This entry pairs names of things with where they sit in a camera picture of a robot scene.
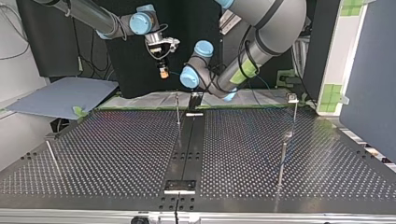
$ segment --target wire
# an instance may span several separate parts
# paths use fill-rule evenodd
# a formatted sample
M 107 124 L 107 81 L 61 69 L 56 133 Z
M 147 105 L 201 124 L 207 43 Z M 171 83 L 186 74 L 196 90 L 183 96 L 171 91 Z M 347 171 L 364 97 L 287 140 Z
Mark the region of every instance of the wire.
M 259 76 L 256 76 L 259 80 L 261 80 L 264 84 L 265 84 L 265 86 L 267 87 L 267 89 L 268 90 L 271 90 L 271 88 L 270 88 L 270 86 L 268 85 L 268 83 L 262 78 L 262 77 L 259 77 Z
M 106 54 L 106 67 L 105 68 L 99 68 L 98 66 L 96 66 L 94 63 L 93 63 L 93 47 L 94 47 L 94 38 L 95 38 L 95 31 L 92 29 L 92 42 L 91 42 L 91 49 L 90 49 L 90 59 L 89 60 L 87 60 L 83 55 L 82 55 L 82 53 L 81 53 L 81 48 L 80 48 L 80 46 L 79 46 L 79 40 L 78 40 L 78 31 L 77 31 L 77 26 L 76 26 L 76 20 L 75 20 L 75 18 L 72 18 L 72 22 L 73 22 L 73 29 L 74 29 L 74 32 L 75 32 L 75 39 L 76 39 L 76 47 L 77 47 L 77 51 L 78 51 L 78 57 L 81 59 L 81 61 L 83 62 L 83 63 L 85 63 L 85 64 L 87 64 L 90 68 L 91 68 L 91 70 L 92 70 L 92 74 L 91 74 L 91 77 L 93 77 L 94 75 L 97 75 L 97 76 L 99 76 L 99 78 L 101 78 L 101 79 L 106 79 L 106 76 L 107 76 L 107 73 L 108 73 L 108 71 L 109 71 L 109 69 L 111 68 L 111 66 L 112 66 L 112 64 L 111 64 L 111 62 L 110 62 L 110 60 L 109 60 L 109 54 L 108 54 L 108 52 L 107 52 L 107 54 Z M 82 74 L 83 74 L 83 72 L 84 71 L 81 71 L 78 75 L 77 75 L 77 77 L 79 77 L 79 76 L 81 76 Z M 100 74 L 98 74 L 98 72 L 106 72 L 105 73 L 105 76 L 104 77 L 102 77 Z
M 13 56 L 6 57 L 6 58 L 0 58 L 0 60 L 3 61 L 3 60 L 18 58 L 18 57 L 22 56 L 23 54 L 25 54 L 29 48 L 30 48 L 30 44 L 27 44 L 26 49 L 23 52 L 13 55 Z
M 7 13 L 3 10 L 3 7 L 4 7 L 5 9 L 10 10 L 10 11 L 15 15 L 15 17 L 17 17 L 18 22 L 19 22 L 19 24 L 20 24 L 20 26 L 21 26 L 21 29 L 22 29 L 21 32 L 17 29 L 17 27 L 15 27 L 14 23 L 11 21 L 11 19 L 9 18 L 9 16 L 7 15 Z M 21 17 L 20 17 L 20 15 L 17 13 L 17 11 L 15 11 L 14 8 L 9 7 L 9 6 L 7 6 L 7 5 L 3 5 L 3 6 L 0 5 L 0 9 L 1 9 L 1 11 L 3 12 L 4 18 L 6 18 L 6 20 L 7 20 L 8 23 L 12 26 L 12 28 L 18 33 L 18 35 L 19 35 L 24 41 L 28 42 L 28 41 L 27 41 L 26 33 L 23 31 L 23 24 L 22 24 Z
M 254 92 L 254 90 L 251 88 L 250 80 L 249 80 L 247 83 L 248 83 L 248 86 L 250 87 L 251 92 L 253 92 L 253 97 L 254 97 L 254 99 L 256 100 L 257 104 L 258 104 L 259 106 L 262 106 L 262 105 L 260 104 L 259 99 L 257 99 L 256 92 Z
M 110 78 L 111 78 L 111 76 L 113 76 L 114 72 L 115 72 L 115 70 L 111 71 L 111 73 L 110 73 L 110 74 L 108 75 L 108 77 L 106 78 L 107 81 L 110 80 Z
M 9 18 L 9 16 L 7 15 L 7 13 L 3 10 L 3 7 L 9 9 L 9 10 L 18 18 L 19 23 L 20 23 L 20 25 L 21 25 L 22 32 L 20 32 L 20 31 L 17 29 L 17 27 L 15 27 L 14 23 L 11 21 L 11 19 Z M 18 57 L 22 56 L 23 54 L 25 54 L 25 53 L 29 50 L 29 48 L 30 48 L 30 44 L 29 44 L 29 42 L 27 41 L 27 37 L 25 36 L 25 33 L 24 33 L 24 31 L 23 31 L 24 29 L 23 29 L 23 25 L 22 25 L 22 22 L 21 22 L 21 17 L 20 17 L 20 15 L 18 15 L 18 13 L 17 13 L 12 7 L 9 7 L 9 6 L 7 6 L 7 5 L 1 5 L 1 6 L 0 6 L 0 9 L 1 9 L 1 11 L 3 12 L 3 16 L 6 18 L 7 22 L 8 22 L 8 23 L 12 26 L 12 28 L 17 32 L 17 34 L 27 43 L 26 48 L 23 50 L 23 52 L 18 53 L 18 54 L 13 55 L 13 56 L 5 57 L 5 58 L 0 58 L 0 61 L 18 58 Z
M 309 98 L 311 98 L 312 103 L 313 103 L 314 106 L 315 106 L 315 109 L 318 109 L 318 104 L 314 101 L 314 98 L 312 98 L 311 94 L 309 94 L 309 91 L 308 91 L 308 89 L 306 88 L 306 86 L 305 86 L 305 84 L 304 84 L 304 81 L 303 81 L 303 78 L 302 78 L 302 76 L 301 76 L 301 74 L 300 74 L 300 71 L 299 71 L 299 69 L 298 69 L 298 67 L 297 67 L 297 61 L 296 61 L 296 58 L 294 57 L 294 49 L 293 49 L 293 48 L 291 48 L 291 58 L 292 58 L 292 60 L 293 60 L 294 66 L 296 67 L 295 70 L 296 70 L 297 77 L 301 80 L 301 84 L 303 84 L 303 87 L 304 87 L 304 89 L 305 89 L 306 94 L 309 96 Z
M 179 74 L 179 73 L 176 73 L 176 72 L 169 72 L 169 74 L 173 74 L 173 75 L 180 76 L 180 74 Z

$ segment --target black cable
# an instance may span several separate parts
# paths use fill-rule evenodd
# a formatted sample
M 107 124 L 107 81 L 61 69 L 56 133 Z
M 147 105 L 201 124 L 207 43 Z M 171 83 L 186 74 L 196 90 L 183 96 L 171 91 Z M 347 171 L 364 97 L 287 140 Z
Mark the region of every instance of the black cable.
M 306 88 L 306 86 L 305 86 L 305 84 L 304 84 L 303 78 L 301 77 L 300 71 L 298 70 L 297 61 L 296 61 L 296 59 L 295 59 L 295 57 L 294 57 L 294 50 L 293 50 L 293 48 L 291 48 L 291 58 L 293 59 L 293 62 L 294 62 L 294 64 L 295 64 L 295 66 L 296 66 L 296 74 L 297 74 L 297 77 L 301 80 L 301 84 L 303 85 L 306 94 L 309 96 L 309 98 L 311 98 L 312 103 L 313 103 L 314 106 L 315 106 L 315 109 L 318 109 L 318 104 L 314 101 L 314 98 L 312 98 L 311 94 L 309 94 L 308 89 Z
M 262 104 L 260 104 L 260 101 L 259 101 L 259 99 L 256 96 L 256 92 L 254 92 L 253 88 L 251 88 L 250 80 L 247 83 L 248 83 L 248 86 L 250 87 L 251 92 L 253 93 L 253 97 L 256 100 L 257 104 L 259 104 L 259 106 L 262 106 Z
M 26 46 L 26 49 L 23 52 L 13 55 L 13 56 L 6 57 L 6 58 L 0 58 L 0 60 L 3 61 L 3 60 L 18 58 L 18 57 L 22 56 L 23 54 L 25 54 L 27 52 L 27 50 L 29 50 L 29 48 L 30 48 L 30 44 L 28 43 Z
M 178 215 L 177 215 L 177 209 L 178 209 L 178 198 L 176 202 L 176 208 L 175 208 L 175 223 L 178 224 Z
M 90 49 L 90 53 L 91 53 L 90 59 L 87 60 L 86 58 L 84 58 L 84 56 L 81 53 L 81 48 L 80 48 L 80 45 L 79 45 L 78 32 L 77 32 L 77 26 L 76 26 L 75 18 L 72 18 L 72 22 L 73 22 L 73 29 L 74 29 L 74 32 L 75 32 L 75 39 L 76 39 L 76 47 L 77 47 L 78 57 L 81 59 L 81 61 L 83 63 L 86 63 L 91 68 L 91 70 L 92 70 L 91 77 L 93 77 L 96 74 L 100 78 L 103 78 L 97 72 L 108 72 L 108 70 L 111 68 L 111 63 L 109 62 L 108 53 L 106 54 L 106 67 L 104 69 L 98 68 L 92 61 L 93 60 L 94 35 L 95 35 L 94 30 L 92 29 L 92 42 L 91 42 L 91 49 Z M 78 77 L 81 76 L 83 72 L 84 71 L 81 71 L 78 74 Z

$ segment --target black curtain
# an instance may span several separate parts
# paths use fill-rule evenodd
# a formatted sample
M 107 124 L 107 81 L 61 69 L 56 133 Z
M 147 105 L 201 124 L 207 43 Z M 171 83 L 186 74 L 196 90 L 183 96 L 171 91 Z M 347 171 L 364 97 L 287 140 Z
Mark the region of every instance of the black curtain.
M 169 56 L 169 68 L 180 73 L 183 64 L 190 58 L 195 43 L 205 39 L 215 49 L 212 64 L 220 64 L 219 17 L 220 6 L 213 0 L 96 0 L 117 15 L 135 12 L 137 7 L 155 6 L 160 23 L 169 24 L 165 36 L 181 41 L 177 52 Z M 134 98 L 153 91 L 184 89 L 177 75 L 163 80 L 156 62 L 147 53 L 143 36 L 130 36 L 127 41 L 114 39 L 106 42 L 111 61 L 120 83 L 123 97 Z

